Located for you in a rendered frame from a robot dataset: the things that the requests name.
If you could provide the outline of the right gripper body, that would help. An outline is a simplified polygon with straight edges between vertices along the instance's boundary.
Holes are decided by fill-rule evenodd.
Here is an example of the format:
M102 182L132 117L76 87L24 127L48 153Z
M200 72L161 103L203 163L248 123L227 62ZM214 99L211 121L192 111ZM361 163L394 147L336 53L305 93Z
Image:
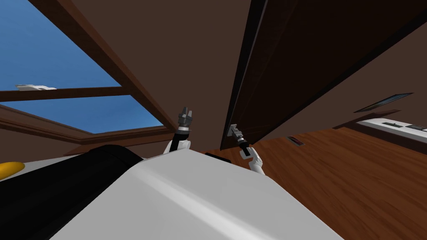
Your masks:
M244 137L243 137L242 132L241 132L241 131L239 131L239 130L237 130L237 128L233 128L233 129L231 130L231 134L232 134L232 136L235 138L235 140L236 140L238 143L243 143L243 142L245 142L245 139L244 139Z

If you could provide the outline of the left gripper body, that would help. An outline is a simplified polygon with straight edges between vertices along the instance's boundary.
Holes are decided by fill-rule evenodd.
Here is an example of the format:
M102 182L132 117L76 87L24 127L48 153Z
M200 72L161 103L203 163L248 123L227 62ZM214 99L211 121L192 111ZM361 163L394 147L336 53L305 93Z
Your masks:
M188 114L179 114L178 115L178 127L179 128L189 128L192 123L193 118Z

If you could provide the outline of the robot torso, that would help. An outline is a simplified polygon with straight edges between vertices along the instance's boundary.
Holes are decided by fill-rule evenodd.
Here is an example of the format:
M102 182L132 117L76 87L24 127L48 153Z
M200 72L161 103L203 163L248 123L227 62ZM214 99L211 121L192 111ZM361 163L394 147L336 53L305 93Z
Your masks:
M50 240L343 240L268 176L189 149L139 162Z

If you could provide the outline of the dark brown door leaf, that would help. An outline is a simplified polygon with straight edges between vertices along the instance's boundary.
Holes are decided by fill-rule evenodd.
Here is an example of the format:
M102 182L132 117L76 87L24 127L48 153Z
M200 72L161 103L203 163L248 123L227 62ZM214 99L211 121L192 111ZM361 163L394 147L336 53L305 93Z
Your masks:
M252 0L220 149L260 141L427 22L427 0Z

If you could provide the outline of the brown framed window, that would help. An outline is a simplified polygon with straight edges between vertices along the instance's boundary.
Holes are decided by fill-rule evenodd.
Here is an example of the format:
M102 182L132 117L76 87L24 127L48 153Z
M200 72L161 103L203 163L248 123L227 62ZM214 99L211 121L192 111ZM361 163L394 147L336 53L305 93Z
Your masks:
M0 0L0 128L81 145L171 139L172 121L65 3Z

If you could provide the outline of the white cabinet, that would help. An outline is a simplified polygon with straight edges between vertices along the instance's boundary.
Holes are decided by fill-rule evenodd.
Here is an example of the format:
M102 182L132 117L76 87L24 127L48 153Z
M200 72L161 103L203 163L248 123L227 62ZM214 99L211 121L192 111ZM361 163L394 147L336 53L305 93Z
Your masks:
M401 137L427 143L427 127L399 122L386 118L374 118L357 122L358 125L395 134Z

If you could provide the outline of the yellow rounded object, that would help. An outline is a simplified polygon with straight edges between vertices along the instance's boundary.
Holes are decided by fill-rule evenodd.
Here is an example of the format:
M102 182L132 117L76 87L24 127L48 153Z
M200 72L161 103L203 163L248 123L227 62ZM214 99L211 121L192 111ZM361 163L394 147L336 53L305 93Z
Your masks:
M2 162L0 163L0 180L8 178L25 168L22 162Z

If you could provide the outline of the dark framed wall picture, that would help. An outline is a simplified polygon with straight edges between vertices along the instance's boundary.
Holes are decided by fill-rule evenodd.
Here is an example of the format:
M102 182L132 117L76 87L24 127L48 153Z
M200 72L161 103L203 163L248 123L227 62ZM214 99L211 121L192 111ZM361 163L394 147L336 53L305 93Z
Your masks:
M371 104L371 105L369 105L369 106L366 106L366 107L364 107L364 108L361 108L361 109L359 109L359 110L355 111L354 113L369 112L369 111L371 111L371 110L373 110L373 109L376 109L376 108L378 108L378 107L380 107L380 106L386 105L386 104L388 104L388 103L391 103L391 102L393 102L393 101L396 101L396 100L402 99L402 98L404 98L404 97L406 97L406 96L409 96L409 95L412 95L412 94L413 94L413 92L410 92L410 93L403 93L403 94L398 94L398 95L392 95L392 96L390 96L390 97L388 97L388 98L386 98L386 99L383 99L383 100L381 100L381 101L379 101L379 102L376 102L376 103L374 103L374 104Z

